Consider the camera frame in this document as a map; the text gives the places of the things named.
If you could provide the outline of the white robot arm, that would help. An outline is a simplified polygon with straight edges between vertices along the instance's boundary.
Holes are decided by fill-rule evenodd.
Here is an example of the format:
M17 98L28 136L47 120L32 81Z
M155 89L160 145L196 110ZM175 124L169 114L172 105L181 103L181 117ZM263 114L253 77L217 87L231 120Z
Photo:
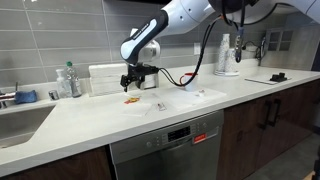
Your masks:
M146 75L158 73L159 68L138 62L139 52L153 39L187 33L213 14L216 17L206 28L192 77L185 83L177 83L171 78L168 80L175 86L183 87L195 79L209 33L217 20L224 20L229 26L236 25L236 61L240 62L244 28L266 19L279 4L293 6L317 23L320 22L320 0L171 0L122 42L120 55L128 64L128 73L121 77L120 84L127 88L131 82L137 81L137 87L140 87Z

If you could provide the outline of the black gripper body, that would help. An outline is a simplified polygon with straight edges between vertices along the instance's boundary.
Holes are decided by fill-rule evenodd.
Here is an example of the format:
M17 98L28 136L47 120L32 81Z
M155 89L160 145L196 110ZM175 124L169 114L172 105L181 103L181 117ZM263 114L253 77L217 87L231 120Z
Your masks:
M129 65L128 73L121 76L120 85L127 88L132 82L140 88L147 75L157 74L158 68L148 64L138 63L136 66Z

